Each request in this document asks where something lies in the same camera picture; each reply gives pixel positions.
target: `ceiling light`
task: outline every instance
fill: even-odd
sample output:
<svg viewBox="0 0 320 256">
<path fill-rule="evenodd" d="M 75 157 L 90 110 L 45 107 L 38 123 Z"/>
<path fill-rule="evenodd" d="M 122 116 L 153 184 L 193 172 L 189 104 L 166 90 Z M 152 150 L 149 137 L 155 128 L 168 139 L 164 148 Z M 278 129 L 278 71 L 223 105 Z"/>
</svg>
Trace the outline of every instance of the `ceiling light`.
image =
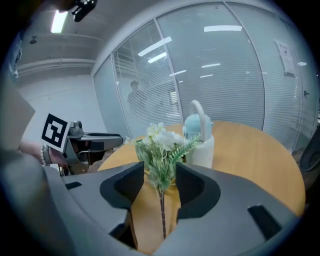
<svg viewBox="0 0 320 256">
<path fill-rule="evenodd" d="M 64 23 L 66 21 L 68 12 L 55 11 L 55 15 L 52 22 L 51 33 L 61 33 Z"/>
<path fill-rule="evenodd" d="M 216 64 L 210 64 L 210 65 L 204 65 L 201 68 L 209 68 L 209 67 L 214 67 L 214 66 L 220 66 L 220 63 L 216 63 Z"/>
<path fill-rule="evenodd" d="M 159 60 L 159 59 L 161 59 L 161 58 L 164 58 L 164 57 L 166 57 L 166 56 L 167 56 L 167 53 L 166 53 L 166 52 L 163 52 L 163 53 L 161 53 L 161 54 L 159 54 L 159 55 L 157 55 L 157 56 L 149 59 L 148 62 L 149 62 L 149 63 L 152 63 L 152 62 L 155 62 L 155 61 L 157 61 L 157 60 Z"/>
<path fill-rule="evenodd" d="M 200 78 L 207 78 L 207 77 L 212 77 L 213 74 L 207 74 L 207 75 L 203 75 L 203 76 L 200 76 Z"/>
<path fill-rule="evenodd" d="M 171 37 L 168 36 L 168 37 L 166 37 L 166 38 L 164 38 L 164 39 L 162 39 L 162 40 L 154 43 L 153 45 L 150 45 L 148 48 L 144 49 L 143 51 L 140 51 L 140 52 L 138 53 L 138 55 L 139 55 L 140 57 L 142 57 L 142 56 L 146 55 L 147 53 L 150 53 L 150 52 L 153 51 L 154 49 L 157 49 L 157 48 L 159 48 L 160 46 L 163 46 L 164 44 L 169 43 L 169 42 L 171 42 L 171 41 L 172 41 Z"/>
<path fill-rule="evenodd" d="M 205 26 L 204 32 L 212 32 L 212 31 L 241 31 L 242 26 L 236 25 L 220 25 L 220 26 Z"/>
<path fill-rule="evenodd" d="M 172 76 L 175 76 L 175 75 L 184 73 L 184 72 L 186 72 L 186 70 L 182 70 L 182 71 L 179 71 L 179 72 L 175 72 L 175 73 L 173 73 L 173 74 L 170 74 L 169 76 L 172 77 Z"/>
</svg>

